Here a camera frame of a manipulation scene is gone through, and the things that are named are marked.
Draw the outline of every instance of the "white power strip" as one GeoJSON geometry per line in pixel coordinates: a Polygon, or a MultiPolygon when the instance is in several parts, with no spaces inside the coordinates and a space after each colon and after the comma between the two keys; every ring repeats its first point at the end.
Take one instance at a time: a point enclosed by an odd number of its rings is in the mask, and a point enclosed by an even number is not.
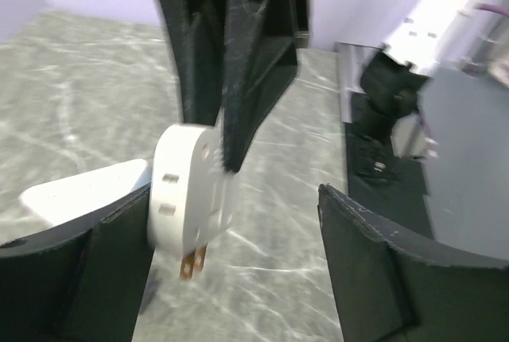
{"type": "Polygon", "coordinates": [[[149,163],[135,159],[28,188],[20,201],[50,227],[109,205],[150,183],[149,163]]]}

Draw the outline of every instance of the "copper prong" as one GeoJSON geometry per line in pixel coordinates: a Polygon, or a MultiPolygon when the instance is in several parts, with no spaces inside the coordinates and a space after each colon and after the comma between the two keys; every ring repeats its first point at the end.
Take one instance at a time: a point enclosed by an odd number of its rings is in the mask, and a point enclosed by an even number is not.
{"type": "Polygon", "coordinates": [[[188,281],[192,278],[192,271],[194,268],[196,252],[191,252],[189,255],[185,256],[182,259],[181,264],[181,280],[188,281]]]}
{"type": "Polygon", "coordinates": [[[207,252],[207,246],[199,248],[194,256],[194,269],[201,272],[204,269],[205,264],[205,253],[207,252]]]}

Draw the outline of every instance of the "screw hole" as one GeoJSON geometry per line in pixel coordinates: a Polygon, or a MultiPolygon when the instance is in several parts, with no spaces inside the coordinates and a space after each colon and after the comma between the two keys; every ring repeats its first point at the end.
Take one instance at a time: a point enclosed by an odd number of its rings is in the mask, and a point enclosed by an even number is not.
{"type": "Polygon", "coordinates": [[[263,0],[247,0],[249,2],[249,7],[251,12],[256,13],[262,8],[263,0]]]}
{"type": "Polygon", "coordinates": [[[7,243],[3,243],[0,245],[0,249],[9,249],[9,248],[15,248],[20,247],[21,245],[25,245],[27,241],[25,239],[15,239],[12,241],[9,241],[7,243]]]}

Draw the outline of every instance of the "marble floor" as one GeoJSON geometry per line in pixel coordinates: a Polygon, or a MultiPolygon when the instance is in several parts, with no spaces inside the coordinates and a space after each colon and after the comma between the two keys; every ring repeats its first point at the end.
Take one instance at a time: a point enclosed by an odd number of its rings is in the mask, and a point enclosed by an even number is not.
{"type": "MultiPolygon", "coordinates": [[[[345,186],[336,58],[299,57],[298,78],[243,166],[233,227],[191,282],[156,253],[163,283],[134,341],[341,340],[317,221],[318,185],[345,186]]],[[[0,45],[0,84],[0,243],[45,228],[18,203],[24,189],[151,159],[179,121],[178,78],[158,28],[44,13],[0,45]]]]}

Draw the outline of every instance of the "cable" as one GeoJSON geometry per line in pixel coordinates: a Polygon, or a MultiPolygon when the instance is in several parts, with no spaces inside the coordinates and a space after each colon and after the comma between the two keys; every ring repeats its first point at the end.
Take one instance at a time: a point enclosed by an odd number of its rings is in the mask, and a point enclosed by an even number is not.
{"type": "Polygon", "coordinates": [[[480,3],[474,7],[475,10],[482,10],[484,12],[492,12],[493,14],[501,14],[504,17],[509,18],[509,10],[503,6],[496,6],[493,4],[480,3]]]}

